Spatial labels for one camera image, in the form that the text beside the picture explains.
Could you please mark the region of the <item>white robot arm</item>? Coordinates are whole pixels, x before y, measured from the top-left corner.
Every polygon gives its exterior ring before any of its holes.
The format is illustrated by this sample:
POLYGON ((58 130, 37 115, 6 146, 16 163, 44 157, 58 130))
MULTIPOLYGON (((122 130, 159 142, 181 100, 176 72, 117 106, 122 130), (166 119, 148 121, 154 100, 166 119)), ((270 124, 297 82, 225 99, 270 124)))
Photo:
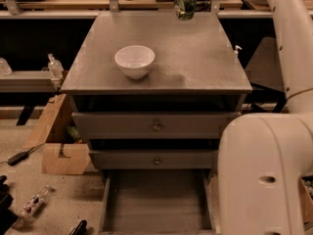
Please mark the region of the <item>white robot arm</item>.
POLYGON ((304 235, 298 183, 312 169, 313 21, 303 0, 266 2, 289 110, 244 115, 225 128, 217 172, 221 235, 304 235))

